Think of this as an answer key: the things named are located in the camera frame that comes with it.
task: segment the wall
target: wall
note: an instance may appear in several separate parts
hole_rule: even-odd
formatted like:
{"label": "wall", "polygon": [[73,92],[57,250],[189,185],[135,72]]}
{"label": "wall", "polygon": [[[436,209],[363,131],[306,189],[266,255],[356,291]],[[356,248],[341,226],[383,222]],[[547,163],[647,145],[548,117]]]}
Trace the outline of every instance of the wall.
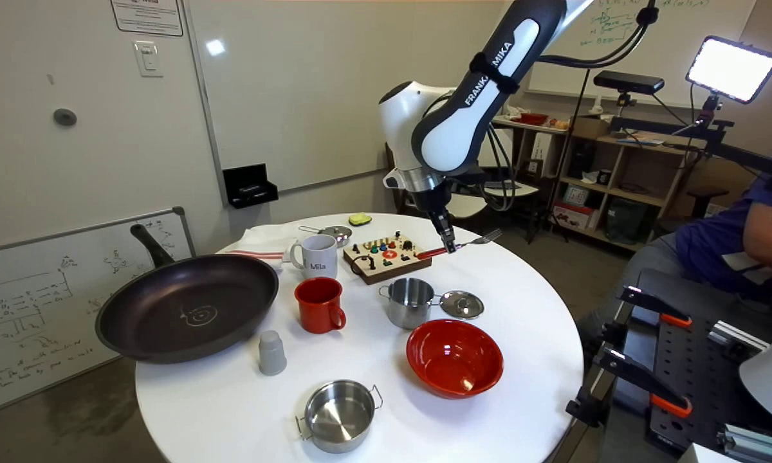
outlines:
{"label": "wall", "polygon": [[[756,45],[760,48],[772,51],[772,0],[756,0],[756,7],[751,11],[751,18],[745,29],[741,42]],[[521,92],[512,100],[522,109],[538,109],[548,114],[565,114],[569,117],[575,111],[575,99],[547,99],[547,95],[530,95]],[[660,118],[672,120],[661,109],[656,106],[634,106],[629,109],[632,118]],[[728,145],[745,146],[760,154],[772,154],[772,82],[762,91],[762,95],[751,106],[737,106],[724,104],[724,111],[718,118],[737,120],[737,127],[728,131]],[[709,160],[692,173],[690,185],[724,185],[731,191],[731,195],[724,195],[718,204],[731,204],[751,181],[751,173],[745,168],[727,163],[727,160]],[[677,204],[677,210],[686,210],[690,201],[683,195]]]}
{"label": "wall", "polygon": [[[161,47],[139,78],[132,42]],[[76,109],[76,128],[53,111]],[[223,207],[185,38],[122,33],[108,0],[0,0],[0,244],[184,207],[199,252],[242,226],[388,207],[382,178]]]}

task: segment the frying pan handle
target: frying pan handle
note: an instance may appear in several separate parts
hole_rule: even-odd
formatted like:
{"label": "frying pan handle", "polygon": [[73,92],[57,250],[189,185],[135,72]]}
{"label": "frying pan handle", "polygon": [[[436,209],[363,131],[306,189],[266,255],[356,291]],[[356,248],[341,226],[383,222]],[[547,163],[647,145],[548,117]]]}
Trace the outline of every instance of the frying pan handle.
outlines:
{"label": "frying pan handle", "polygon": [[165,268],[165,266],[175,263],[171,257],[171,252],[165,252],[161,248],[161,243],[147,232],[147,226],[135,223],[130,232],[138,237],[138,243],[141,243],[147,248],[147,252],[152,255],[156,268]]}

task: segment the black frying pan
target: black frying pan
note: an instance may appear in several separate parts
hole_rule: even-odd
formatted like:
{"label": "black frying pan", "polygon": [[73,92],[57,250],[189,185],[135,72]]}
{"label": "black frying pan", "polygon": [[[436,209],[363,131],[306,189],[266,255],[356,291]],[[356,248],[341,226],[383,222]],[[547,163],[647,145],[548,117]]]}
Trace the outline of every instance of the black frying pan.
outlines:
{"label": "black frying pan", "polygon": [[144,226],[132,235],[149,250],[152,273],[117,291],[98,315],[98,338],[123,358],[184,363],[257,331],[279,295],[271,266],[239,255],[174,263]]}

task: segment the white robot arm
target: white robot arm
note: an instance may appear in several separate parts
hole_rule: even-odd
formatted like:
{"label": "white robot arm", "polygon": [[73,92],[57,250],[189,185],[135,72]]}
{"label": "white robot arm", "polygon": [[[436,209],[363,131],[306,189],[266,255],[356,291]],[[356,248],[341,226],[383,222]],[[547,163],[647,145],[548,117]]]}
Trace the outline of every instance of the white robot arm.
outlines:
{"label": "white robot arm", "polygon": [[459,87],[403,82],[382,99],[382,123],[394,158],[383,185],[413,194],[452,252],[455,237],[445,216],[452,199],[445,178],[476,165],[493,117],[589,2],[516,0]]}

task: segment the red plate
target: red plate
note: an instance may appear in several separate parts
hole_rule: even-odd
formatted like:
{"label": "red plate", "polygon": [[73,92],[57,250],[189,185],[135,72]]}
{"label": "red plate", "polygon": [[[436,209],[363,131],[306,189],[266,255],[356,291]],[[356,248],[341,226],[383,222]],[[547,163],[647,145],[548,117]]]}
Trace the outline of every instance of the red plate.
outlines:
{"label": "red plate", "polygon": [[407,340],[407,363],[441,397],[476,397],[504,375],[504,356],[480,327],[459,318],[419,324]]}

